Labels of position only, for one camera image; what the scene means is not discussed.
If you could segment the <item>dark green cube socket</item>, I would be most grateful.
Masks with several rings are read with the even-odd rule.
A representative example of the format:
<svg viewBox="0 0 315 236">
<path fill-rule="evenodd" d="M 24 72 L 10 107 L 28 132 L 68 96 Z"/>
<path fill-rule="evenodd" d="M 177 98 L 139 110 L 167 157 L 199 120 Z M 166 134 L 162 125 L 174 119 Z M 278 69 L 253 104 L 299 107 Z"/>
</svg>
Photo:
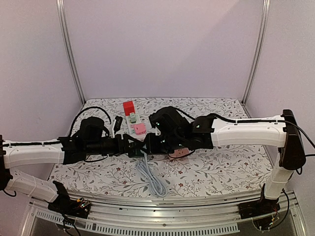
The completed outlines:
<svg viewBox="0 0 315 236">
<path fill-rule="evenodd" d="M 141 152 L 141 150 L 132 150 L 128 153 L 129 158 L 142 158 L 144 157 L 144 154 Z"/>
</svg>

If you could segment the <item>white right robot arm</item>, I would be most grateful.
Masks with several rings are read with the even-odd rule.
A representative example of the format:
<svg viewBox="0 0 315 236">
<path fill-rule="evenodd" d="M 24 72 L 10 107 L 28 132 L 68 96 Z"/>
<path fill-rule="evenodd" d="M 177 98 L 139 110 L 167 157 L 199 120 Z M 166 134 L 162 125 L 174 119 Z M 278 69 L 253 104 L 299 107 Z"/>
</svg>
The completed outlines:
<svg viewBox="0 0 315 236">
<path fill-rule="evenodd" d="M 149 116 L 160 134 L 146 135 L 141 150 L 146 154 L 168 154 L 181 148 L 213 149 L 227 145 L 263 145 L 278 148 L 277 164 L 254 204 L 258 214 L 270 210 L 293 172 L 306 163 L 302 130 L 291 110 L 268 118 L 228 119 L 210 113 L 189 122 L 174 107 L 164 107 Z"/>
</svg>

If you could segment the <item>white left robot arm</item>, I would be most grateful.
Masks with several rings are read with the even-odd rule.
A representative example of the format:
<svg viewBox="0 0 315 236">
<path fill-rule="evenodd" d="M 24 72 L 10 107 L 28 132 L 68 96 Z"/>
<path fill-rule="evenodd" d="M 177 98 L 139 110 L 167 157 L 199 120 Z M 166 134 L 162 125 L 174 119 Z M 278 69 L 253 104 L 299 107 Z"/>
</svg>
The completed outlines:
<svg viewBox="0 0 315 236">
<path fill-rule="evenodd" d="M 130 154 L 147 147 L 145 140 L 128 134 L 116 134 L 117 121 L 109 130 L 100 118 L 81 121 L 73 135 L 45 142 L 14 143 L 0 141 L 0 189 L 9 190 L 45 200 L 62 213 L 70 213 L 73 200 L 60 182 L 48 182 L 20 172 L 17 167 L 32 164 L 75 164 L 89 155 L 116 156 Z"/>
</svg>

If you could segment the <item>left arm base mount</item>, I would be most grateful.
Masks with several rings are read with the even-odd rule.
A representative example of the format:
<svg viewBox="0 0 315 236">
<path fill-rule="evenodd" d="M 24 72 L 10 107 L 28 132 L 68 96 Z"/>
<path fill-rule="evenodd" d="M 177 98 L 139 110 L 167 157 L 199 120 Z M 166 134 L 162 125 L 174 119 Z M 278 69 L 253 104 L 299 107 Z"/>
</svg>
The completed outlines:
<svg viewBox="0 0 315 236">
<path fill-rule="evenodd" d="M 60 182 L 53 181 L 57 188 L 57 198 L 48 204 L 48 209 L 60 214 L 87 219 L 91 209 L 91 201 L 84 198 L 72 200 Z"/>
</svg>

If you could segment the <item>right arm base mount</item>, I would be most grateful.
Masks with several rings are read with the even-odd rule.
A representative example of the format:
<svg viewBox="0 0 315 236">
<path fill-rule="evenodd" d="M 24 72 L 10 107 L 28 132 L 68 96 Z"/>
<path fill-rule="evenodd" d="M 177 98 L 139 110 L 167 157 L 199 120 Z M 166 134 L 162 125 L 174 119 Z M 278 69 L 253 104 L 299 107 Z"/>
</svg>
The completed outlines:
<svg viewBox="0 0 315 236">
<path fill-rule="evenodd" d="M 264 190 L 265 184 L 261 189 L 260 198 L 258 200 L 238 204 L 238 213 L 241 219 L 257 217 L 280 210 L 279 199 L 266 199 Z"/>
</svg>

